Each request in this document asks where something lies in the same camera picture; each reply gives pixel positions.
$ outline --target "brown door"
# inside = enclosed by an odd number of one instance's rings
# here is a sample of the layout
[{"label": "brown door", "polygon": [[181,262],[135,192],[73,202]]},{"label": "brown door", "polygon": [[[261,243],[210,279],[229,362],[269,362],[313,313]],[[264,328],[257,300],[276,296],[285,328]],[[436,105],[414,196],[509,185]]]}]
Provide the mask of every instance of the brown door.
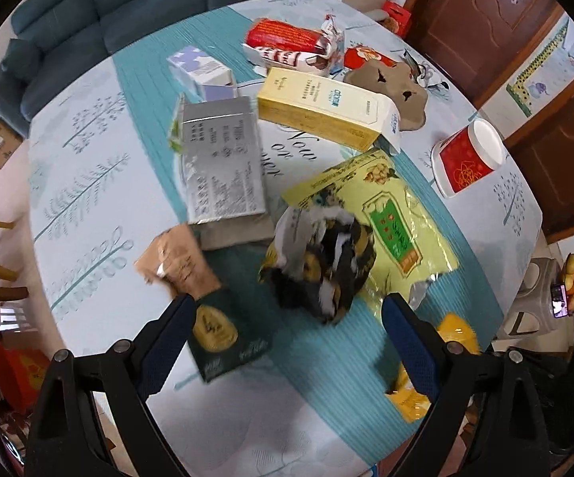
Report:
[{"label": "brown door", "polygon": [[506,145],[543,211],[545,236],[555,242],[574,234],[574,96],[551,113],[525,135],[515,133],[516,143],[509,137]]},{"label": "brown door", "polygon": [[555,0],[418,0],[407,41],[480,106],[561,14]]}]

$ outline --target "yellow snack bag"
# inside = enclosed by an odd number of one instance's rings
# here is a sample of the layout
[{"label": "yellow snack bag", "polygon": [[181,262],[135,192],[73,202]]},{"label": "yellow snack bag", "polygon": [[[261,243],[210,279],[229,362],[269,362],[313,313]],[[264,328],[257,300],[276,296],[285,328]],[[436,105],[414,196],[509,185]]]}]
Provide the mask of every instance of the yellow snack bag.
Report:
[{"label": "yellow snack bag", "polygon": [[283,198],[300,208],[339,205],[373,228],[377,256],[360,296],[378,320],[384,296],[397,292],[408,302],[413,283],[459,265],[450,243],[380,149],[325,170]]},{"label": "yellow snack bag", "polygon": [[[475,332],[458,315],[446,314],[437,328],[437,333],[444,339],[444,342],[457,341],[470,353],[480,352]],[[409,423],[422,419],[431,406],[428,397],[415,390],[403,365],[399,365],[397,380],[393,390],[387,393],[387,396]]]}]

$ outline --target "silver box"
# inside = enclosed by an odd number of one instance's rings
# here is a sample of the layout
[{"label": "silver box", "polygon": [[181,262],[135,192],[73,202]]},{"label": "silver box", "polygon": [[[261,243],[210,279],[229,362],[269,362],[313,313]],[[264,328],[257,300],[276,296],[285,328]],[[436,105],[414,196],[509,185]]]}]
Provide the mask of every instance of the silver box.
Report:
[{"label": "silver box", "polygon": [[179,126],[190,224],[267,211],[260,141],[248,97],[186,104]]}]

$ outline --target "teal sofa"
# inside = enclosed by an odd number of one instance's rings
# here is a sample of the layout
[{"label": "teal sofa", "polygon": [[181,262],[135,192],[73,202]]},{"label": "teal sofa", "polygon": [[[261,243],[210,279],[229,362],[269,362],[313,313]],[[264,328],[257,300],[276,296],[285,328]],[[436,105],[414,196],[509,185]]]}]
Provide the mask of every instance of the teal sofa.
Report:
[{"label": "teal sofa", "polygon": [[187,17],[244,0],[25,0],[0,64],[0,116],[25,138],[33,117],[90,68]]}]

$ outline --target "red cup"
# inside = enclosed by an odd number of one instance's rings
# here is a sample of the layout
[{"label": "red cup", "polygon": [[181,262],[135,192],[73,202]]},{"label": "red cup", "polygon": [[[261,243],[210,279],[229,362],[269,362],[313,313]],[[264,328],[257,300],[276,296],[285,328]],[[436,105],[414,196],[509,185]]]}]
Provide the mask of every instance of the red cup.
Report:
[{"label": "red cup", "polygon": [[453,197],[506,162],[506,149],[493,125],[481,118],[437,143],[431,152],[432,172],[444,197]]}]

